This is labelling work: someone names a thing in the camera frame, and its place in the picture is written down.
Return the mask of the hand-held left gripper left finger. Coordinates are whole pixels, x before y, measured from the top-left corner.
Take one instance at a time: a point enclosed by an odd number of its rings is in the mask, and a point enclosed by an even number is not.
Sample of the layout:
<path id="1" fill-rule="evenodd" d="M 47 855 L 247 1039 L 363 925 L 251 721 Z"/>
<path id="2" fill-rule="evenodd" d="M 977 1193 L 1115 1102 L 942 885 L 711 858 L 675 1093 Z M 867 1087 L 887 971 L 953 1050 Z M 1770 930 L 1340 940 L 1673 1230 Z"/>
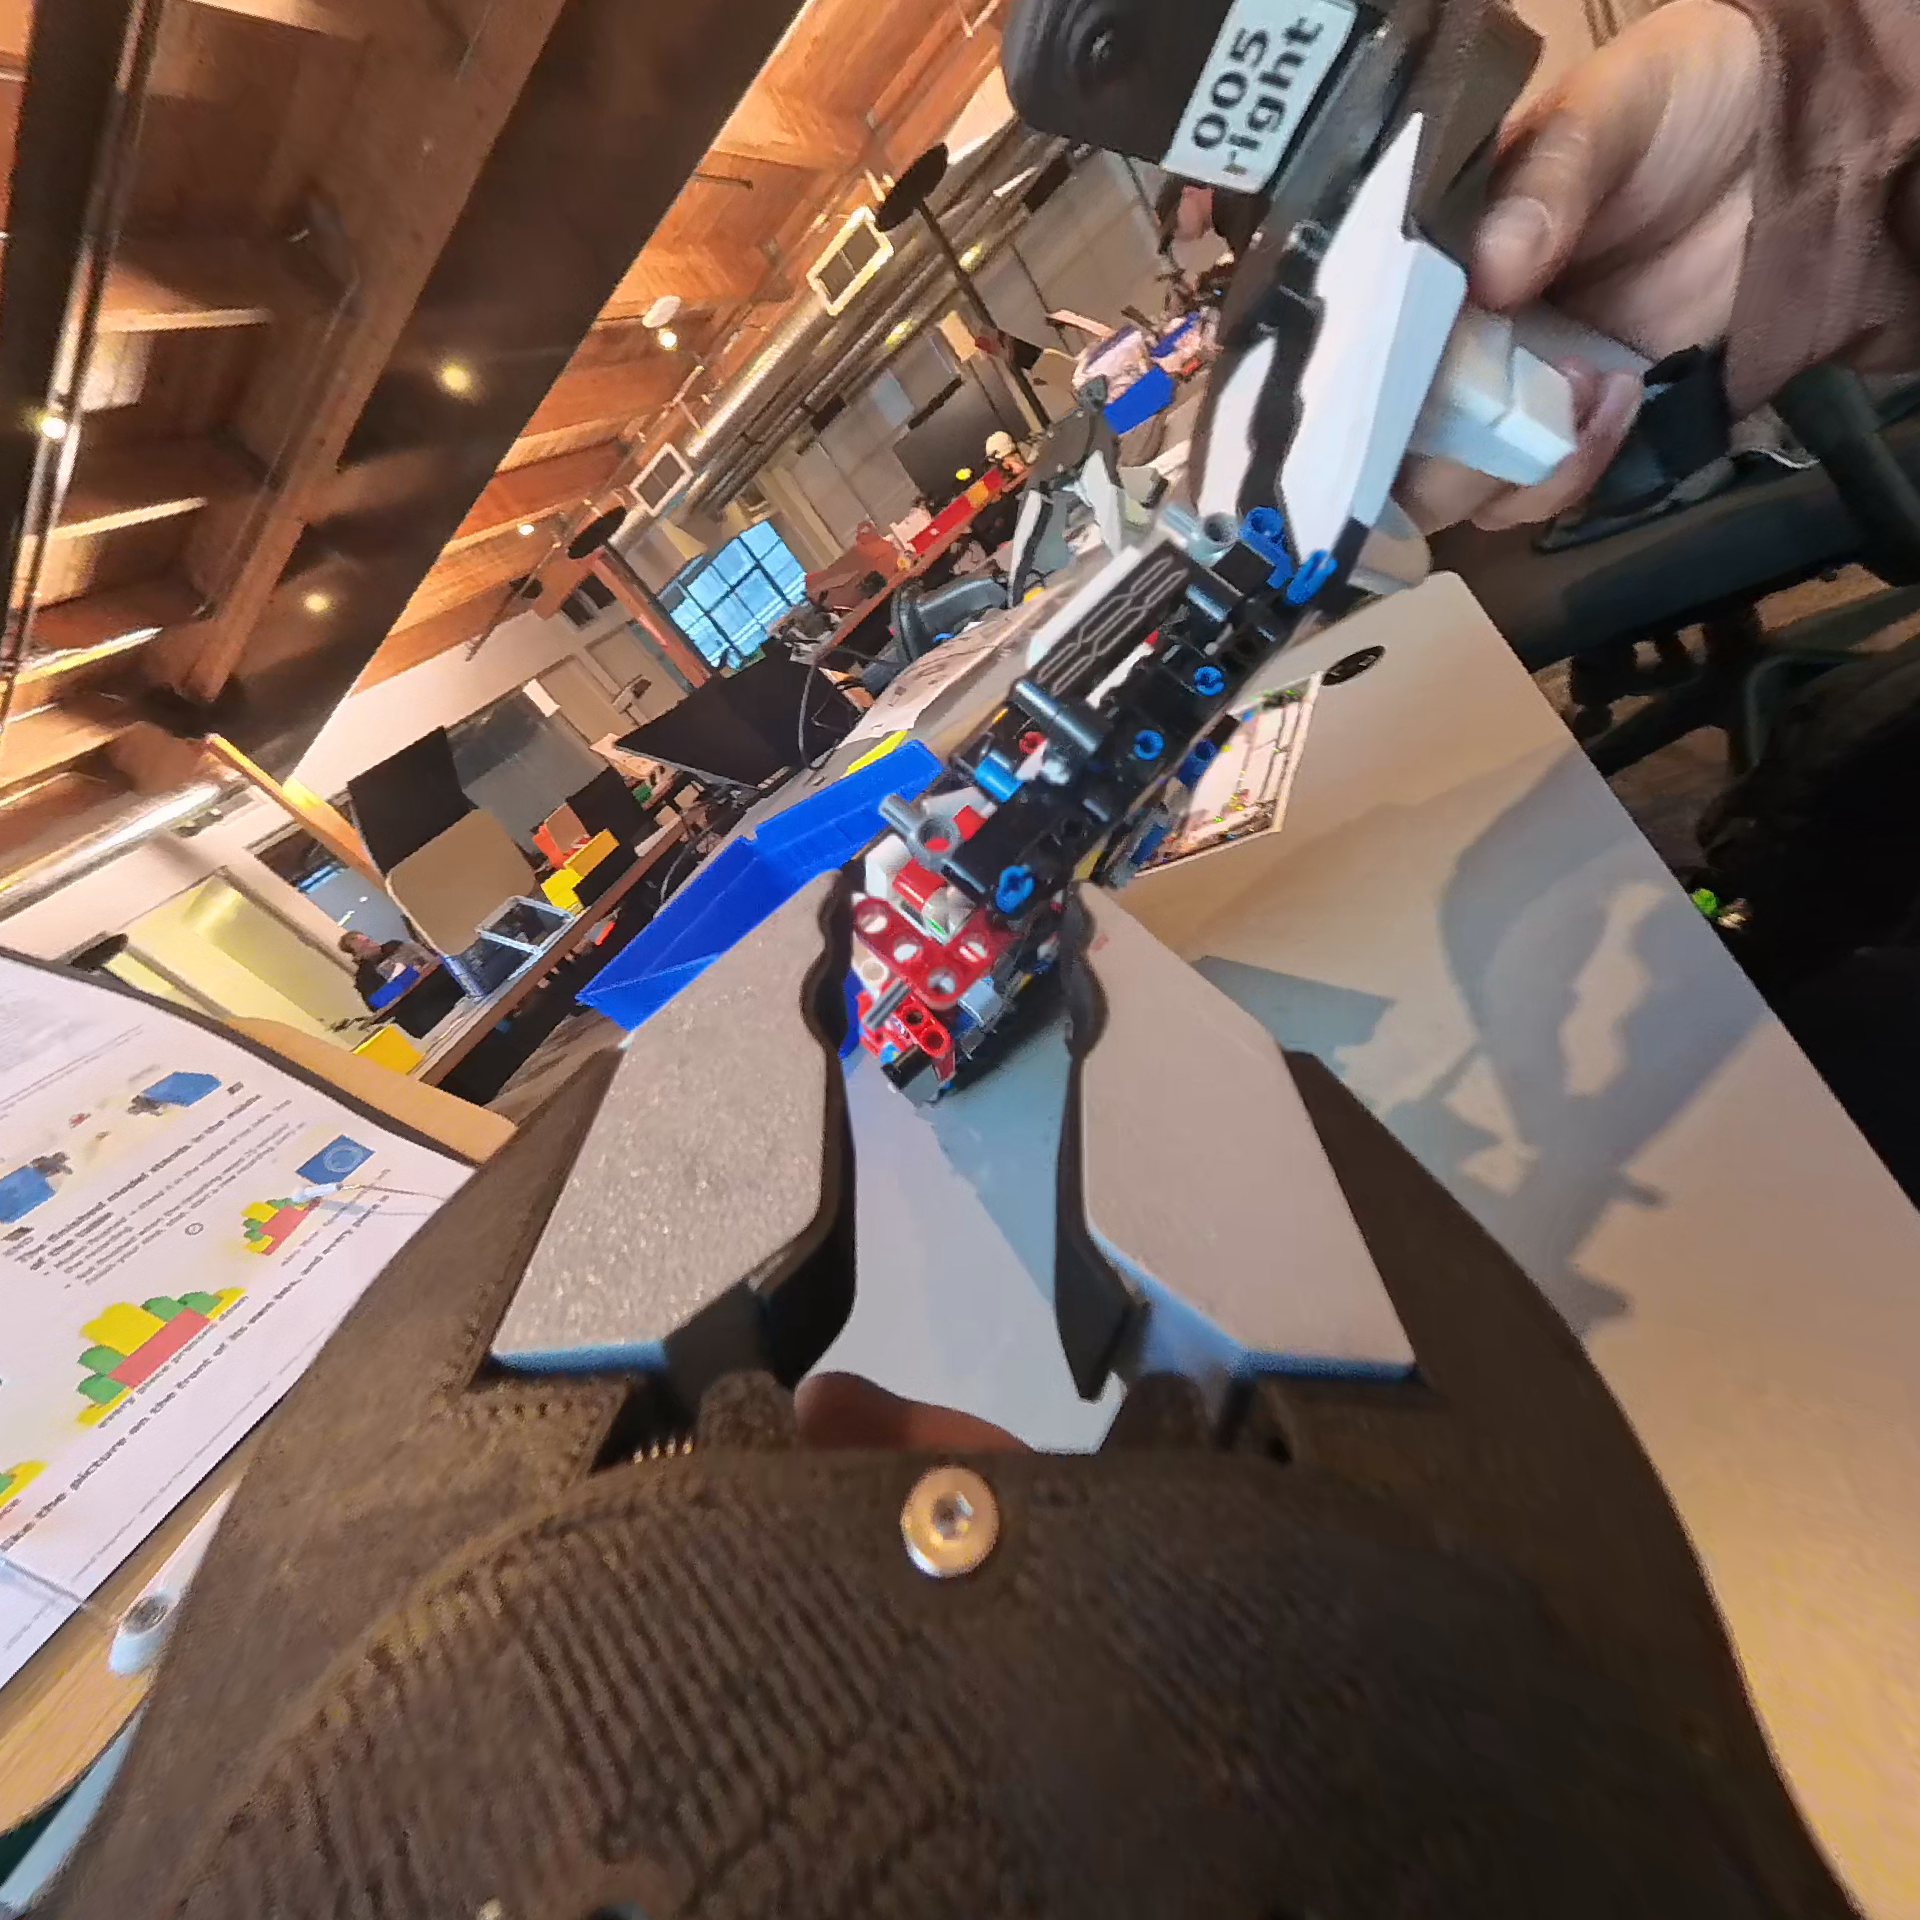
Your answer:
<path id="1" fill-rule="evenodd" d="M 492 1358 L 531 1377 L 803 1379 L 856 1303 L 851 901 L 809 879 L 641 1023 Z"/>

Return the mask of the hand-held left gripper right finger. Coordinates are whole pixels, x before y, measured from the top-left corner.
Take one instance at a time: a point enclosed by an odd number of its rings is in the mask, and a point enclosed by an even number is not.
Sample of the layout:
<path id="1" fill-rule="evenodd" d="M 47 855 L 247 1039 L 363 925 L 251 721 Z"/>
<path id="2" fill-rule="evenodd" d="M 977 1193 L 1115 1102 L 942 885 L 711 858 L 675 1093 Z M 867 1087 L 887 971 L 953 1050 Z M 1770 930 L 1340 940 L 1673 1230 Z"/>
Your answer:
<path id="1" fill-rule="evenodd" d="M 1054 1322 L 1074 1389 L 1399 1382 L 1415 1356 L 1286 1050 L 1103 889 L 1063 911 Z"/>

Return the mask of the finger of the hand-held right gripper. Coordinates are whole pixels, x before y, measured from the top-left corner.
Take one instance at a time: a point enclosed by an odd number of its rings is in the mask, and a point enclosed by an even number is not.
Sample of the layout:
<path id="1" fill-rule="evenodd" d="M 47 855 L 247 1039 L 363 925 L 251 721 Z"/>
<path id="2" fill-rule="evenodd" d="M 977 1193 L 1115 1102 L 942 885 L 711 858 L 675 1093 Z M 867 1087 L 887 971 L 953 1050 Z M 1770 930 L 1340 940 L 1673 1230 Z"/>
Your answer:
<path id="1" fill-rule="evenodd" d="M 1443 362 L 1468 275 L 1415 229 L 1425 142 L 1412 111 L 1356 185 L 1314 271 L 1320 323 L 1299 380 L 1281 505 L 1299 559 L 1371 533 Z"/>
<path id="2" fill-rule="evenodd" d="M 1190 450 L 1190 493 L 1199 515 L 1242 515 L 1242 491 L 1259 457 L 1259 413 L 1275 353 L 1278 339 L 1259 333 L 1215 362 Z"/>

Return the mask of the brick-built toy race car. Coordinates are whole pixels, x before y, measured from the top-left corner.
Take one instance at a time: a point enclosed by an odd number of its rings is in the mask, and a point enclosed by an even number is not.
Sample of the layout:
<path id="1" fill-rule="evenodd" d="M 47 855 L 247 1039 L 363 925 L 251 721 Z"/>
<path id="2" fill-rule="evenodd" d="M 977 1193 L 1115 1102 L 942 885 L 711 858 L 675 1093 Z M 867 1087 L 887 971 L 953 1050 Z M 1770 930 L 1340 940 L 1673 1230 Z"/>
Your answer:
<path id="1" fill-rule="evenodd" d="M 1072 887 L 1162 851 L 1347 577 L 1252 510 L 1225 543 L 1153 535 L 1023 607 L 1009 690 L 922 795 L 883 801 L 851 875 L 849 1034 L 890 1084 L 934 1102 L 985 1073 L 1059 967 Z"/>

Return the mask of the person's right forearm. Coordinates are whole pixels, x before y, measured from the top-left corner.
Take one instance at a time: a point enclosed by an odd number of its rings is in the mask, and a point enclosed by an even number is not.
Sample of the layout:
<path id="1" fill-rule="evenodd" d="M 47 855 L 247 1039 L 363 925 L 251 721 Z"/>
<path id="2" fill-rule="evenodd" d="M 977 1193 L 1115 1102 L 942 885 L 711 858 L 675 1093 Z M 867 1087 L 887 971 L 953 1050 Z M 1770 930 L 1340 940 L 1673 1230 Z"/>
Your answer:
<path id="1" fill-rule="evenodd" d="M 1918 370 L 1918 4 L 1740 10 L 1761 131 L 1724 372 L 1747 415 L 1823 364 Z"/>

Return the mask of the person's right hand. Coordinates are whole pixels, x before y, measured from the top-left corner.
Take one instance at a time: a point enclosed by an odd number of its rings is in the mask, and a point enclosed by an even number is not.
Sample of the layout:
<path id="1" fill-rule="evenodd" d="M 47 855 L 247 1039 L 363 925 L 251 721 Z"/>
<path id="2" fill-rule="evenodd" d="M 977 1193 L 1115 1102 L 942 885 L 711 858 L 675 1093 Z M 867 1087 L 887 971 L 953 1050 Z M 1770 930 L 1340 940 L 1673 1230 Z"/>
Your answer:
<path id="1" fill-rule="evenodd" d="M 1755 7 L 1666 4 L 1505 132 L 1471 302 L 1550 305 L 1649 362 L 1722 348 L 1735 415 L 1801 367 L 1780 68 Z"/>

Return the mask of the spare grey black gripper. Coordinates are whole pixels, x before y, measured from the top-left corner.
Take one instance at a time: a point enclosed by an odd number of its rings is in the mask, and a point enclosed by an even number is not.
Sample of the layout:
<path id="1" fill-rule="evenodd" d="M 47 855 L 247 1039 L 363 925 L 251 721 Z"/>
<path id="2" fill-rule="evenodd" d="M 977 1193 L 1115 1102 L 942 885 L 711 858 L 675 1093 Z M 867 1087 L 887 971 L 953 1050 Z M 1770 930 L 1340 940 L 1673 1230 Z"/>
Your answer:
<path id="1" fill-rule="evenodd" d="M 1048 457 L 1019 493 L 1001 564 L 1004 605 L 1019 607 L 1076 559 L 1114 559 L 1144 542 L 1168 489 L 1160 467 L 1126 467 L 1103 444 L 1072 457 Z"/>

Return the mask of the black handheld device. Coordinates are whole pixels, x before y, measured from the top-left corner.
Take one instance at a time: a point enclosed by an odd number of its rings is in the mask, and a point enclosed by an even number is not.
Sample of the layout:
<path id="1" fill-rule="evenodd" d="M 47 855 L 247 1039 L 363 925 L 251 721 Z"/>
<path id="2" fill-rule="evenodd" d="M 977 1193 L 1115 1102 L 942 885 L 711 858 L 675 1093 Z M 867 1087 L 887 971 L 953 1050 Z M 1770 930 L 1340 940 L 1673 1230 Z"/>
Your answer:
<path id="1" fill-rule="evenodd" d="M 935 588 L 906 585 L 892 602 L 894 653 L 904 663 L 915 663 L 947 638 L 1006 607 L 1006 582 L 990 571 Z"/>

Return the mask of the holographic sticker sheet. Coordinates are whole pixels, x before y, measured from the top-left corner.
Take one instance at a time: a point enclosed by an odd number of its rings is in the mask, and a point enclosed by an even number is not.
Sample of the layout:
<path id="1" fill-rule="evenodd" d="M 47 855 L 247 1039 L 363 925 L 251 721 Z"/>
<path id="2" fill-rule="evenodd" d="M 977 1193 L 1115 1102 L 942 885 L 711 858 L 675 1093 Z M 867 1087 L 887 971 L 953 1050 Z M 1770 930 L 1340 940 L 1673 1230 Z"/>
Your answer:
<path id="1" fill-rule="evenodd" d="M 1185 803 L 1144 842 L 1137 873 L 1168 871 L 1278 831 L 1327 674 L 1268 687 L 1207 735 L 1212 759 L 1180 775 Z"/>

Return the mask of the white printed sheet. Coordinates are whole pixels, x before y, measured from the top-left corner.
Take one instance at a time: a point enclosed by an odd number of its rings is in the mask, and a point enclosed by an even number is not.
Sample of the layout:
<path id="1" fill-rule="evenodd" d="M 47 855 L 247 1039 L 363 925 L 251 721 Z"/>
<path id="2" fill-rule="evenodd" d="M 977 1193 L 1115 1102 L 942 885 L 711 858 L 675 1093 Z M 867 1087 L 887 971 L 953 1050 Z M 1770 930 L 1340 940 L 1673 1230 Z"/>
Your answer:
<path id="1" fill-rule="evenodd" d="M 929 703 L 948 690 L 948 685 L 978 673 L 982 665 L 990 665 L 1004 655 L 1023 659 L 1027 642 L 1028 635 L 1011 627 L 978 627 L 948 638 L 918 661 L 906 663 L 876 698 L 874 708 L 884 703 L 902 708 Z"/>

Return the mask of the black office chair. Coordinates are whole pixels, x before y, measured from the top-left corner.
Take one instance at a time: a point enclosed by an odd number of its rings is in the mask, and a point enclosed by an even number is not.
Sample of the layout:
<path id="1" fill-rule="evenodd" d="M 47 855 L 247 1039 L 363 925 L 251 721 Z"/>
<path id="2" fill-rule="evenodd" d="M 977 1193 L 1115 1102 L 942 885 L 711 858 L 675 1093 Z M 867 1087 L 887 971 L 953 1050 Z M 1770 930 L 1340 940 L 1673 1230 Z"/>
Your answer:
<path id="1" fill-rule="evenodd" d="M 1783 394 L 1799 450 L 1710 469 L 1686 501 L 1435 542 L 1602 778 L 1704 730 L 1735 770 L 1771 710 L 1916 611 L 1918 386 L 1817 367 Z"/>

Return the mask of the black monitor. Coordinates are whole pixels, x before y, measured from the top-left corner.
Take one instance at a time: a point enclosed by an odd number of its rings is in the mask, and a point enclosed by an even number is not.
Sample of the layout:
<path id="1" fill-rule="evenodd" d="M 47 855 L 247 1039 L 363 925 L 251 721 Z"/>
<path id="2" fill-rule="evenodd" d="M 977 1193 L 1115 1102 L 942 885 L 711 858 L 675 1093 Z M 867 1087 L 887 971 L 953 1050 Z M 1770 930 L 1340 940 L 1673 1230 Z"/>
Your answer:
<path id="1" fill-rule="evenodd" d="M 443 726 L 350 778 L 348 801 L 379 877 L 474 812 Z"/>
<path id="2" fill-rule="evenodd" d="M 708 785 L 748 789 L 832 755 L 863 714 L 823 670 L 764 655 L 708 678 L 659 717 L 617 735 L 615 748 Z"/>

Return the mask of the paned window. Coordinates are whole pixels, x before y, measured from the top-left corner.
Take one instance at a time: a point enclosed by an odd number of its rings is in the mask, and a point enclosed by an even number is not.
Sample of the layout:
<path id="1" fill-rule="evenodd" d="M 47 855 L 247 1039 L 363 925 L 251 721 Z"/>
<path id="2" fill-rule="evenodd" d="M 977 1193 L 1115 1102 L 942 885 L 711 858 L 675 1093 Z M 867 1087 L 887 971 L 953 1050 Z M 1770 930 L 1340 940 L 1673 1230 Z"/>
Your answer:
<path id="1" fill-rule="evenodd" d="M 803 598 L 804 566 L 768 518 L 688 562 L 662 590 L 665 614 L 714 670 L 754 661 L 772 627 Z"/>

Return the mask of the black backpack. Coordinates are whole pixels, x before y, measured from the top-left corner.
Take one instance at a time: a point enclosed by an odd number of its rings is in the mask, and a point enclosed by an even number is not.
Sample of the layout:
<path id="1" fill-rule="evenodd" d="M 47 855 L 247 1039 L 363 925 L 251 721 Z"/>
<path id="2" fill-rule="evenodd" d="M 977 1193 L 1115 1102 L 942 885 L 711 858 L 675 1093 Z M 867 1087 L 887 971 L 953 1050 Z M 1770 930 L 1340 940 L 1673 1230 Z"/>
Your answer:
<path id="1" fill-rule="evenodd" d="M 1879 949 L 1913 949 L 1916 699 L 1785 707 L 1753 766 L 1698 823 L 1700 892 L 1770 1003 Z"/>

